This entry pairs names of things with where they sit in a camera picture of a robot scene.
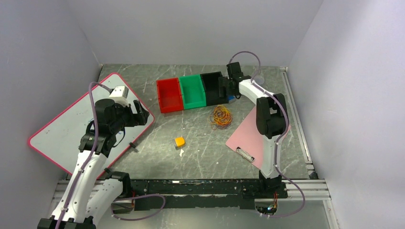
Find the black plastic bin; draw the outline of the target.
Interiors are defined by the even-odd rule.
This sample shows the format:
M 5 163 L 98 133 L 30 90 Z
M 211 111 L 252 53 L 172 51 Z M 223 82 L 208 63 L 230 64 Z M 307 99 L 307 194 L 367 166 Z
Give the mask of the black plastic bin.
M 206 98 L 206 106 L 227 104 L 226 88 L 220 86 L 219 79 L 223 77 L 221 72 L 203 73 L 200 75 Z

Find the green plastic bin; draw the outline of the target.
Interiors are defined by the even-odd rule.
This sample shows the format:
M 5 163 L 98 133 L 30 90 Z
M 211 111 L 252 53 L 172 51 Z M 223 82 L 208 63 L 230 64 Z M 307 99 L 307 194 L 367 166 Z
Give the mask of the green plastic bin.
M 181 76 L 179 83 L 185 110 L 206 107 L 205 90 L 199 74 Z

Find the red plastic bin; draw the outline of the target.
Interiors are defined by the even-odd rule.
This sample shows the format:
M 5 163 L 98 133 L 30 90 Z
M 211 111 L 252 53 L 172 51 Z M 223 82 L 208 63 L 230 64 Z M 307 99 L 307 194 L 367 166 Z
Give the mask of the red plastic bin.
M 160 112 L 163 114 L 184 110 L 178 78 L 156 81 Z

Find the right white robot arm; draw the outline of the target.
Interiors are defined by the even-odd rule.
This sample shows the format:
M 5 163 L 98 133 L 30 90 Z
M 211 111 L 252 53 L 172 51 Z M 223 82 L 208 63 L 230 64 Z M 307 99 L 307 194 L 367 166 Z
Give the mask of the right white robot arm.
M 254 108 L 226 141 L 226 146 L 259 169 L 259 178 L 242 185 L 245 198 L 276 198 L 285 184 L 280 174 L 280 144 L 289 120 L 283 94 L 275 94 L 244 75 L 238 62 L 227 64 L 228 78 L 219 85 L 237 97 L 245 96 Z

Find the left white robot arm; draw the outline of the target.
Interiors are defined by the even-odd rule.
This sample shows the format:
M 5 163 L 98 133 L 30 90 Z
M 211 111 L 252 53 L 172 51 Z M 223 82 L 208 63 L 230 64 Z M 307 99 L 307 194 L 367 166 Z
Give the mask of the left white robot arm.
M 134 197 L 130 176 L 125 172 L 108 173 L 101 189 L 94 196 L 91 193 L 116 145 L 118 132 L 145 125 L 149 112 L 139 100 L 129 105 L 126 99 L 107 98 L 93 103 L 93 114 L 96 118 L 81 138 L 68 186 L 51 216 L 40 219 L 39 229 L 95 229 L 117 198 Z

